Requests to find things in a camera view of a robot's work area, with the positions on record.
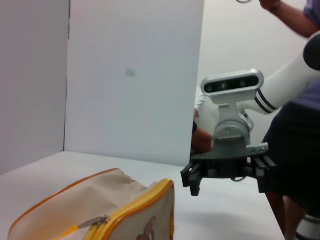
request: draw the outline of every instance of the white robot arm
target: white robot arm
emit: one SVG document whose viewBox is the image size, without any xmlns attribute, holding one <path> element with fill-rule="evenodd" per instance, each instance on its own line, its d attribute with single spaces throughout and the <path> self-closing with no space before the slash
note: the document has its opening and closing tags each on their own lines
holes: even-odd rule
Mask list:
<svg viewBox="0 0 320 240">
<path fill-rule="evenodd" d="M 201 90 L 219 107 L 214 130 L 214 149 L 191 156 L 181 172 L 184 187 L 198 196 L 202 178 L 252 177 L 260 193 L 268 191 L 277 165 L 267 156 L 268 143 L 251 144 L 247 122 L 239 114 L 246 109 L 270 114 L 302 93 L 309 82 L 320 78 L 320 32 L 314 34 L 303 52 L 282 67 L 264 84 L 259 70 L 215 75 L 203 80 Z"/>
</svg>

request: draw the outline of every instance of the white table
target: white table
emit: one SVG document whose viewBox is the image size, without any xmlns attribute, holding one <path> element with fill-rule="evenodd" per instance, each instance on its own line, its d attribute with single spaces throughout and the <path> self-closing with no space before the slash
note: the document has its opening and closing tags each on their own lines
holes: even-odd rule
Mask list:
<svg viewBox="0 0 320 240">
<path fill-rule="evenodd" d="M 175 182 L 175 240 L 283 240 L 255 179 L 204 179 L 198 197 L 183 188 L 181 167 L 113 157 L 61 152 L 0 176 L 0 240 L 11 224 L 44 198 L 84 177 L 111 168 L 148 186 Z"/>
</svg>

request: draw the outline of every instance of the white panel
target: white panel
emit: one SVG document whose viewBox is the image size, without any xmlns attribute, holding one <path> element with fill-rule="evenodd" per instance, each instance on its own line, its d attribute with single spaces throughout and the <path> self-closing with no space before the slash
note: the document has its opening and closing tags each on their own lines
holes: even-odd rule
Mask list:
<svg viewBox="0 0 320 240">
<path fill-rule="evenodd" d="M 203 0 L 74 0 L 68 151 L 189 161 Z"/>
<path fill-rule="evenodd" d="M 0 3 L 0 174 L 63 150 L 67 0 Z"/>
<path fill-rule="evenodd" d="M 299 9 L 306 4 L 306 0 L 286 2 Z M 261 70 L 267 78 L 295 58 L 305 43 L 305 39 L 262 9 L 258 0 L 248 4 L 240 4 L 236 0 L 206 0 L 198 84 L 211 75 L 251 68 Z M 201 113 L 206 119 L 200 119 L 199 125 L 208 131 L 214 129 L 218 108 L 207 104 Z M 253 111 L 248 111 L 248 114 L 255 122 L 251 140 L 259 143 L 276 114 L 263 116 Z"/>
</svg>

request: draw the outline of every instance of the purple shirt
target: purple shirt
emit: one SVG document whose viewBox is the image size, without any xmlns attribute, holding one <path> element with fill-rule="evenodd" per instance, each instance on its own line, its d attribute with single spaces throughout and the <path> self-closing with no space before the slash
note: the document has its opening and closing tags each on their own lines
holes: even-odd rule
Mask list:
<svg viewBox="0 0 320 240">
<path fill-rule="evenodd" d="M 307 0 L 304 15 L 320 28 L 320 0 Z M 310 82 L 307 90 L 293 102 L 320 111 L 320 79 Z"/>
</svg>

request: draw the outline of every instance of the beige bag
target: beige bag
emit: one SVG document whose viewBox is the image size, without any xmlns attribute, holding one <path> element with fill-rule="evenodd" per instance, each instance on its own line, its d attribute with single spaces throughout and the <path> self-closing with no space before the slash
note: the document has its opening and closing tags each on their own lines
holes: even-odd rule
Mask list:
<svg viewBox="0 0 320 240">
<path fill-rule="evenodd" d="M 145 187 L 111 169 L 32 207 L 8 240 L 173 240 L 174 205 L 172 180 Z"/>
</svg>

